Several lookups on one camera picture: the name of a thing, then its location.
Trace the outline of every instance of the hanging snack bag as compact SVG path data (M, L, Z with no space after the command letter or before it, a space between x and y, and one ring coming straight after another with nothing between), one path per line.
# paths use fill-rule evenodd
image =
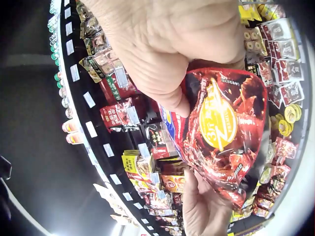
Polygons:
M304 93L299 81L291 82L279 88L284 105L304 100Z
M177 155L174 144L167 133L165 124L155 123L145 127L146 138L151 143L151 153L154 159L160 159Z
M161 107L175 148L216 192L240 208L246 193L238 185L256 160L264 129L266 87L247 71L203 68L188 72L182 89L191 99L188 118Z
M120 88L115 73L100 81L100 87L108 104L114 104L122 98L126 99L137 94L137 89L132 84L129 77L127 77L127 82L127 86Z
M173 193L183 193L185 177L176 175L162 175L162 181L164 183L165 189Z
M160 198L157 193L148 193L142 196L148 208L172 209L171 196L169 193L165 193L164 198Z

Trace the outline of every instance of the green bottle cap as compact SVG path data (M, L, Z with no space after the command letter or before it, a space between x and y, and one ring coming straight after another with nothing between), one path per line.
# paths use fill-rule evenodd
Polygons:
M60 80L57 82L57 87L58 88L62 88L63 86L61 85L61 83L60 83Z
M54 78L55 78L56 81L59 81L59 80L60 80L60 78L58 77L58 74L55 74L55 75L54 75Z

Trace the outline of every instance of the yellow package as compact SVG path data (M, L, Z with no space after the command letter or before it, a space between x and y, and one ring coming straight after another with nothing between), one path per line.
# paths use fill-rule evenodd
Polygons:
M142 158L136 155L123 155L121 158L129 179L151 182L150 174L153 173L154 169L151 157Z
M239 11L241 20L262 21L255 4L246 4L243 6L238 6L238 11Z

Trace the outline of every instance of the packaged snack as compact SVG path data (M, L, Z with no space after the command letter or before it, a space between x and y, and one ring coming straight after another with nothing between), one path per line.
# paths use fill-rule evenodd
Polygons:
M260 77L266 87L272 86L273 78L269 62L247 65L246 70Z
M71 133L71 132L78 131L79 128L77 127L76 122L73 119L70 119L62 124L62 130L66 133Z
M284 180L287 178L291 168L287 165L272 166L272 176L278 176Z
M280 109L282 103L282 96L279 90L279 86L273 85L267 88L268 101L271 101L278 109Z
M129 98L137 93L137 89L131 83L129 77L127 77L127 82L128 85L126 87L120 88L115 73L100 81L100 87L109 105L116 103L122 98Z
M177 210L167 209L167 210L159 210L159 209L148 209L148 212L152 216L177 216Z
M164 123L149 124L145 127L145 130L146 137L151 143L150 151L154 159L177 155Z
M266 18L266 20L276 20L286 17L281 5L261 4L257 10L261 16Z
M257 202L258 207L262 207L262 208L265 208L267 210L270 210L270 208L272 208L272 206L273 206L272 201L269 201L269 200L264 199L264 198L257 198L256 202Z
M277 60L275 62L275 78L277 84L304 80L299 61Z
M250 198L248 198L248 199L246 200L246 202L244 202L244 204L243 204L243 206L242 206L242 209L243 209L243 208L246 208L246 207L249 207L250 205L252 205L253 202L254 202L254 200L255 200L255 196L251 196Z
M245 28L243 35L247 52L254 52L261 56L268 55L258 27L255 27L254 29Z
M140 107L141 100L140 97L127 98L116 105L101 108L100 113L105 126L110 128L120 125L140 124L141 119L145 117L145 111Z
M284 105L304 100L304 93L299 81L291 82L279 88Z
M147 193L142 196L148 208L172 209L171 196L169 193L165 193L163 199L159 198L157 193Z
M129 179L152 183L151 173L154 171L154 162L151 157L121 156L123 166Z
M161 175L165 189L173 193L183 193L185 177L176 175Z
M288 18L272 20L259 25L261 36L268 40L291 39L293 34Z
M284 156L286 158L294 159L297 152L297 145L292 142L277 137L276 138L276 156Z
M81 144L81 143L83 143L84 135L81 132L76 131L73 133L69 133L66 136L66 140L70 144Z
M266 218L268 216L269 211L264 210L260 207L254 207L253 214L256 216L264 217Z
M159 221L162 225L179 226L177 217L156 216L155 220Z
M149 183L137 179L130 179L130 181L138 193L157 193L161 190L160 183Z
M188 118L161 107L175 148L215 191L240 208L246 193L238 185L259 150L266 87L254 74L222 68L190 71L182 87L197 101ZM192 87L199 89L197 98Z

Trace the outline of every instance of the snack bag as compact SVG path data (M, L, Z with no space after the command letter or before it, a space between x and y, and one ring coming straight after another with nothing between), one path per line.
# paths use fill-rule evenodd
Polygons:
M264 129L266 87L247 71L203 68L188 72L182 89L193 108L188 118L160 108L175 148L240 208L246 193L238 185L256 159Z
M137 89L131 83L129 76L127 77L127 82L128 85L126 87L120 88L115 73L100 81L100 87L108 104L114 104L122 98L126 99L137 94Z
M154 159L177 155L164 123L149 124L145 127L145 130L146 138L151 143L150 151Z
M143 199L148 208L153 209L171 209L172 202L169 193L165 193L164 198L160 198L157 193L143 194Z
M140 97L127 98L124 102L106 106L100 109L105 126L138 125L145 113L140 107Z
M165 189L173 193L183 193L185 177L176 175L162 175L162 181L164 183Z
M275 78L278 85L293 81L304 80L299 61L277 60L275 61Z
M152 158L143 158L141 156L121 156L123 166L129 179L152 183L151 173L154 171L154 162Z
M304 93L299 81L291 82L279 88L284 106L304 100Z

